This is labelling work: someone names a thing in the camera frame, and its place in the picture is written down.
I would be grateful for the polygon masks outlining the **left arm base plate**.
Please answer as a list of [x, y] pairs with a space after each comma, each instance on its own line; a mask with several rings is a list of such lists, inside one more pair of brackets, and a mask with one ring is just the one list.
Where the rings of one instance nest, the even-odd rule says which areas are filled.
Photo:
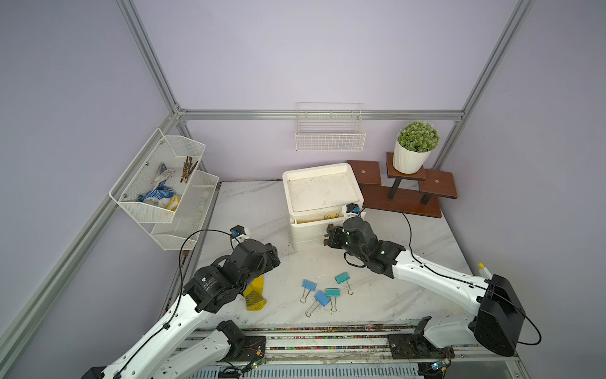
[[216, 330], [224, 334], [230, 348], [221, 362], [252, 362], [265, 352], [265, 336], [247, 335], [233, 321], [220, 322]]

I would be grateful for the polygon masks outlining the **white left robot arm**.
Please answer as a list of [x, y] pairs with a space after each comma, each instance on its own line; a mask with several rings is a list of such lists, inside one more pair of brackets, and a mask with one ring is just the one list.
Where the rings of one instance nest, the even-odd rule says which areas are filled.
[[164, 316], [126, 353], [84, 378], [151, 378], [206, 318], [235, 301], [258, 277], [279, 267], [277, 248], [245, 238], [231, 254], [199, 268]]

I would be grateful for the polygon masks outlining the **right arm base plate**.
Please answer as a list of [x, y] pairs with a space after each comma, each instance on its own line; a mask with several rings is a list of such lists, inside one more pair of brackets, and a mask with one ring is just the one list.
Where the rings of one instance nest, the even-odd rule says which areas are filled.
[[431, 317], [423, 317], [413, 333], [388, 335], [388, 347], [393, 359], [446, 358], [454, 357], [452, 347], [435, 347], [425, 338], [425, 327]]

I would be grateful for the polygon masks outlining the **white three-drawer cabinet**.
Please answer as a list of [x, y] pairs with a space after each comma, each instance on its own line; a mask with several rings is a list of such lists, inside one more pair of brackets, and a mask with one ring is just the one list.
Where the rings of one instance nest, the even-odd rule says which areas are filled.
[[[340, 226], [346, 206], [364, 205], [364, 197], [350, 164], [310, 167], [282, 174], [289, 213], [290, 244], [296, 251], [324, 245], [328, 225]], [[341, 213], [324, 220], [324, 215]]]

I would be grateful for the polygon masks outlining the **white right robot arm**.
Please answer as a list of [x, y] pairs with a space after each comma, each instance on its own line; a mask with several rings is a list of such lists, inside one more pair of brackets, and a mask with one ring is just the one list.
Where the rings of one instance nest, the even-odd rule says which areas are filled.
[[515, 355], [526, 313], [507, 278], [470, 276], [431, 262], [405, 246], [378, 239], [370, 223], [358, 216], [329, 225], [324, 244], [356, 257], [374, 273], [416, 284], [464, 309], [458, 318], [421, 319], [410, 343], [421, 355], [469, 344], [500, 356]]

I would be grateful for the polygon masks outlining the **blue binder clip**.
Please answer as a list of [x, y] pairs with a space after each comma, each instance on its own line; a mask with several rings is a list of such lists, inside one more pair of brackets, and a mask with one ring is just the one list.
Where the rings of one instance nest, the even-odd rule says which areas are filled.
[[330, 303], [330, 301], [331, 301], [330, 298], [328, 298], [328, 296], [326, 296], [324, 292], [318, 291], [314, 295], [314, 301], [313, 301], [312, 305], [306, 311], [306, 317], [311, 317], [312, 313], [317, 308], [319, 308], [319, 307], [325, 307], [326, 305], [328, 305]]
[[303, 288], [303, 292], [300, 298], [300, 302], [306, 303], [309, 295], [315, 292], [315, 290], [317, 290], [317, 284], [309, 280], [303, 280], [301, 286]]

